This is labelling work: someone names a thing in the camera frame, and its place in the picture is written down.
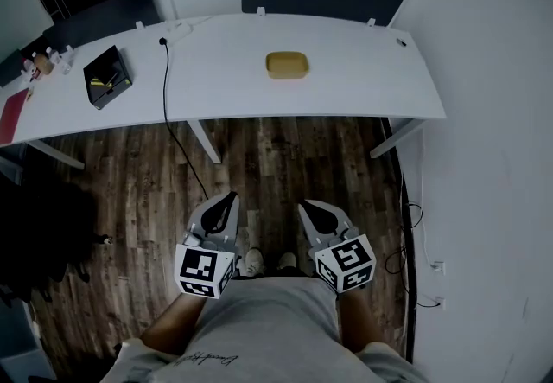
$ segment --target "black object on floor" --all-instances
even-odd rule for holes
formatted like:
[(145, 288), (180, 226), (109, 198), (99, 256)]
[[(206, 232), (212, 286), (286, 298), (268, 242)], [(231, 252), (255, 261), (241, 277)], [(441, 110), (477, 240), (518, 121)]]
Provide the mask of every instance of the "black object on floor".
[(92, 243), (111, 239), (94, 233), (94, 200), (77, 186), (61, 182), (21, 187), (0, 175), (0, 284), (11, 293), (0, 296), (20, 298), (29, 303), (37, 289), (47, 302), (48, 280), (60, 282), (73, 265), (79, 277), (88, 282), (83, 262), (90, 256)]

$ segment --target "foot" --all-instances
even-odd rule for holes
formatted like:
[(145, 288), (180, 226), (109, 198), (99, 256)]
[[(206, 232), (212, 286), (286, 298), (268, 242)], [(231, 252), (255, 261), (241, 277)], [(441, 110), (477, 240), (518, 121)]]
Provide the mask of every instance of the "foot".
[(245, 276), (255, 277), (265, 272), (263, 254), (257, 248), (252, 248), (245, 255)]
[(284, 268), (295, 268), (296, 267), (296, 256), (292, 252), (285, 252), (283, 256), (278, 260), (277, 269)]

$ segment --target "desk leg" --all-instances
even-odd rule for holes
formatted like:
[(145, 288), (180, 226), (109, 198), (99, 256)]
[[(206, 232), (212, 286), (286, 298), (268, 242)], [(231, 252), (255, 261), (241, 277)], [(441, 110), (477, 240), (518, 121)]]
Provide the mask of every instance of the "desk leg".
[(200, 141), (201, 146), (203, 146), (204, 150), (206, 150), (206, 153), (212, 162), (217, 164), (221, 163), (221, 155), (217, 151), (217, 148), (215, 148), (215, 142), (213, 141), (211, 133), (207, 129), (205, 122), (203, 120), (188, 120), (188, 124)]
[(377, 158), (382, 156), (385, 152), (391, 150), (394, 146), (399, 144), (402, 140), (407, 138), (410, 134), (418, 131), (426, 120), (420, 120), (413, 118), (407, 124), (402, 126), (397, 132), (394, 132), (390, 138), (387, 138), (379, 146), (371, 151), (371, 158)]
[(76, 169), (83, 170), (85, 168), (84, 163), (79, 162), (79, 160), (75, 160), (74, 158), (68, 156), (67, 154), (64, 154), (61, 151), (55, 150), (49, 144), (45, 144), (41, 140), (32, 140), (30, 142), (27, 142), (27, 144), (39, 151), (42, 151), (47, 156), (51, 156), (52, 158), (55, 158), (56, 160), (59, 160), (60, 162), (63, 162), (69, 166), (73, 166)]

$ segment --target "black cable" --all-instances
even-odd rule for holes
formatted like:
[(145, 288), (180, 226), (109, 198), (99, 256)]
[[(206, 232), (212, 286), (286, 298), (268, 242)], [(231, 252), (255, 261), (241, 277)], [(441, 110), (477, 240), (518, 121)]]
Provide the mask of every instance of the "black cable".
[[(405, 252), (405, 246), (400, 247), (399, 249), (394, 251), (392, 254), (390, 254), (388, 257), (386, 257), (386, 260), (384, 262), (384, 268), (386, 269), (386, 272), (388, 272), (391, 275), (399, 274), (399, 277), (401, 279), (401, 285), (403, 286), (405, 292), (407, 292), (409, 294), (409, 290), (407, 289), (407, 286), (405, 286), (404, 275), (403, 275), (404, 268), (405, 268), (405, 262), (407, 261), (407, 259), (404, 260), (403, 263), (401, 262), (401, 257), (402, 257), (401, 254), (403, 252)], [(399, 256), (399, 262), (398, 262), (399, 263), (399, 269), (397, 271), (390, 271), (390, 268), (388, 268), (388, 262), (395, 255)], [(427, 304), (420, 304), (419, 302), (416, 302), (416, 305), (420, 306), (421, 308), (437, 308), (438, 306), (441, 305), (441, 303), (436, 302), (435, 304), (427, 305)]]
[(411, 227), (411, 229), (415, 229), (416, 227), (418, 227), (418, 224), (423, 221), (423, 209), (421, 208), (421, 205), (419, 205), (418, 203), (415, 203), (413, 201), (410, 201), (409, 203), (407, 203), (407, 206), (408, 207), (418, 207), (419, 211), (421, 211), (421, 215), (419, 216), (418, 220), (416, 221), (415, 225), (413, 225)]
[(201, 190), (204, 192), (204, 196), (206, 197), (206, 200), (209, 200), (209, 196), (207, 195), (206, 189), (204, 188), (203, 183), (201, 182), (200, 178), (198, 177), (198, 174), (196, 174), (196, 170), (194, 169), (193, 164), (190, 162), (190, 159), (187, 156), (187, 152), (182, 148), (181, 142), (179, 142), (179, 139), (176, 137), (176, 135), (173, 133), (173, 130), (169, 126), (169, 121), (167, 120), (167, 102), (166, 102), (166, 91), (167, 91), (167, 73), (169, 71), (169, 48), (167, 47), (167, 40), (165, 38), (161, 38), (159, 40), (159, 44), (163, 45), (165, 47), (165, 51), (167, 53), (167, 66), (165, 67), (165, 77), (163, 78), (163, 118), (165, 119), (165, 126), (167, 126), (167, 129), (169, 131), (169, 134), (171, 137), (176, 141), (176, 144), (179, 145), (179, 148), (181, 148), (182, 154), (184, 154), (184, 158), (187, 159), (188, 166), (194, 173), (194, 176), (196, 177), (196, 180), (201, 186)]

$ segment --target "cable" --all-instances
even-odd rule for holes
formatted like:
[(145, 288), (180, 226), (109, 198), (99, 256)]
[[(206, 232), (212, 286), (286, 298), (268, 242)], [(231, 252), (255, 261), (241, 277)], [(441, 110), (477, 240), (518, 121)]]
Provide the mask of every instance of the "cable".
[[(391, 275), (399, 274), (399, 277), (401, 279), (401, 285), (403, 286), (405, 292), (409, 294), (409, 290), (407, 289), (407, 286), (405, 286), (404, 275), (403, 275), (405, 262), (407, 262), (407, 259), (405, 259), (403, 263), (401, 262), (402, 253), (404, 252), (405, 252), (405, 246), (402, 246), (396, 251), (394, 251), (392, 254), (390, 254), (388, 257), (386, 257), (386, 261), (384, 262), (384, 268), (386, 269), (386, 272), (388, 272)], [(390, 268), (388, 268), (388, 262), (395, 255), (399, 255), (399, 269), (397, 271), (390, 271)], [(432, 302), (434, 302), (435, 304), (427, 305), (427, 304), (421, 304), (419, 302), (416, 302), (416, 305), (420, 306), (421, 308), (437, 308), (438, 306), (441, 305), (441, 303), (438, 303), (436, 300), (428, 296), (425, 296), (425, 297), (428, 298), (428, 300), (431, 300)]]
[[(426, 152), (426, 145), (424, 144), (424, 128), (421, 128), (421, 150), (419, 152), (420, 155), (420, 161), (419, 161), (419, 169), (420, 169), (420, 178), (421, 178), (421, 207), (424, 206), (424, 181), (423, 181), (423, 164), (424, 164), (424, 153)], [(426, 226), (424, 225), (423, 220), (423, 250), (424, 250), (424, 256), (426, 257), (426, 263), (432, 268), (433, 271), (435, 271), (435, 266), (430, 264), (429, 259), (429, 252), (426, 250)]]
[(173, 130), (169, 126), (169, 121), (167, 120), (167, 73), (169, 71), (169, 48), (167, 47), (167, 39), (162, 37), (159, 40), (159, 44), (163, 45), (165, 47), (165, 51), (167, 53), (167, 66), (165, 67), (165, 77), (163, 77), (163, 118), (165, 119), (165, 126), (167, 126), (167, 130), (169, 131), (169, 134), (171, 137), (176, 141), (176, 144), (179, 145), (179, 148), (181, 148), (182, 154), (184, 154), (184, 158), (187, 160), (188, 166), (194, 173), (194, 176), (196, 177), (196, 180), (201, 186), (201, 190), (204, 192), (204, 196), (206, 197), (206, 200), (209, 200), (209, 196), (207, 195), (206, 189), (204, 188), (204, 184), (201, 182), (200, 178), (198, 177), (198, 174), (196, 173), (196, 170), (194, 169), (193, 164), (190, 162), (190, 159), (187, 156), (187, 152), (184, 150), (184, 148), (181, 145), (181, 142), (179, 142), (179, 139), (176, 137), (176, 135), (173, 133)]
[[(400, 210), (400, 213), (403, 212), (403, 201), (402, 201), (402, 196), (403, 196), (403, 192), (404, 192), (404, 174), (402, 172), (401, 174), (401, 186), (400, 186), (400, 189), (399, 189), (399, 210)], [(419, 225), (419, 223), (422, 223), (423, 224), (423, 235), (422, 235), (422, 238), (423, 238), (423, 251), (424, 251), (424, 257), (426, 258), (426, 263), (427, 265), (429, 266), (429, 268), (432, 270), (432, 271), (435, 271), (435, 266), (432, 265), (430, 263), (430, 257), (429, 257), (429, 252), (427, 251), (426, 249), (426, 228), (424, 227), (424, 220), (423, 220), (423, 207), (421, 205), (419, 205), (418, 203), (414, 202), (414, 201), (407, 201), (407, 206), (409, 208), (411, 207), (418, 207), (418, 209), (421, 211), (421, 215), (419, 216), (419, 219), (418, 221), (415, 223), (415, 225), (413, 225), (411, 227), (411, 229), (417, 227)]]
[(200, 20), (199, 22), (196, 22), (196, 23), (189, 23), (186, 19), (183, 20), (183, 21), (179, 21), (179, 23), (175, 24), (175, 30), (178, 30), (178, 28), (183, 23), (186, 23), (187, 26), (188, 26), (188, 31), (186, 33), (182, 34), (182, 35), (178, 35), (176, 33), (171, 34), (171, 37), (169, 37), (169, 41), (167, 41), (167, 43), (171, 46), (175, 45), (178, 41), (181, 41), (185, 37), (191, 35), (194, 32), (195, 27), (197, 27), (198, 25), (201, 25), (204, 22), (207, 22), (208, 20), (213, 19), (214, 17), (217, 17), (217, 16), (209, 16), (209, 17), (206, 17), (206, 18), (204, 18), (204, 19), (202, 19), (202, 20)]
[[(404, 175), (402, 173), (401, 175), (401, 186), (400, 186), (400, 189), (399, 189), (399, 210), (400, 210), (400, 214), (403, 215), (403, 192), (404, 192)], [(419, 216), (419, 219), (418, 221), (415, 223), (415, 225), (412, 225), (410, 226), (410, 230), (416, 228), (421, 222), (423, 224), (423, 228), (424, 228), (424, 222), (423, 222), (423, 207), (421, 207), (421, 205), (419, 205), (418, 203), (415, 203), (413, 201), (406, 201), (406, 205), (407, 207), (410, 209), (411, 207), (418, 207), (418, 209), (421, 211), (421, 215)], [(404, 227), (403, 225), (400, 223), (399, 227), (401, 228), (401, 232), (402, 234), (404, 235)], [(424, 245), (424, 251), (425, 251), (425, 254), (426, 254), (426, 259), (427, 259), (427, 262), (430, 266), (430, 268), (432, 268), (433, 270), (435, 269), (431, 264), (430, 264), (430, 261), (429, 261), (429, 257), (428, 257), (428, 254), (426, 253), (426, 244), (423, 243)], [(388, 272), (389, 274), (391, 275), (397, 275), (399, 274), (399, 277), (401, 279), (401, 285), (403, 286), (405, 292), (407, 292), (407, 294), (409, 294), (409, 290), (407, 289), (407, 286), (405, 286), (405, 281), (404, 281), (404, 269), (405, 269), (405, 263), (407, 262), (407, 259), (404, 259), (403, 263), (402, 263), (402, 254), (404, 254), (406, 251), (406, 248), (405, 246), (401, 246), (399, 247), (396, 251), (394, 251), (392, 254), (390, 254), (388, 257), (386, 257), (386, 260), (384, 262), (384, 268), (386, 269), (386, 272)], [(390, 259), (392, 257), (394, 257), (395, 255), (398, 255), (399, 256), (399, 262), (398, 262), (398, 265), (399, 265), (399, 269), (397, 271), (391, 271), (390, 268), (388, 267), (388, 262), (390, 261)], [(420, 306), (421, 308), (437, 308), (438, 306), (441, 305), (441, 303), (438, 303), (436, 300), (434, 300), (433, 298), (431, 297), (428, 297), (428, 296), (425, 296), (426, 298), (428, 298), (428, 300), (434, 302), (434, 304), (421, 304), (419, 302), (416, 302), (416, 305), (417, 306)]]

